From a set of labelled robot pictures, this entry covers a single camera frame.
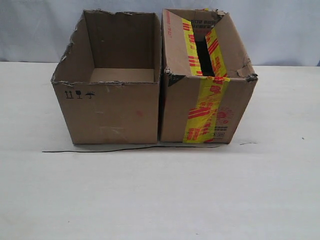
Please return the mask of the cardboard box with yellow tape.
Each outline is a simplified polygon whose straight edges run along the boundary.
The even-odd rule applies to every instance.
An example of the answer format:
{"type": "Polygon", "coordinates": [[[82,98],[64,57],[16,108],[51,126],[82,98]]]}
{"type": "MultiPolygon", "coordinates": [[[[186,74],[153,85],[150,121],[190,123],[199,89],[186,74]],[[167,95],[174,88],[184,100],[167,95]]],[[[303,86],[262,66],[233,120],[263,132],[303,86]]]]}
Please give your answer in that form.
{"type": "Polygon", "coordinates": [[[258,82],[228,12],[162,11],[160,141],[231,142],[258,82]]]}

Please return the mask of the open plain cardboard box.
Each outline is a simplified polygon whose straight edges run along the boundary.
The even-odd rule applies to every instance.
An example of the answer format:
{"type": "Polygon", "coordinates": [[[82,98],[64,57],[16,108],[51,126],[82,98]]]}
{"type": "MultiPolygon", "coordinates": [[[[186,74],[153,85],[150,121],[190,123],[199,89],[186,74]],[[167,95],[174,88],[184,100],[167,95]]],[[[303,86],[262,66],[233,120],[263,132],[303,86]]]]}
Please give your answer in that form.
{"type": "Polygon", "coordinates": [[[161,34],[155,13],[82,12],[51,78],[73,144],[158,141],[161,34]]]}

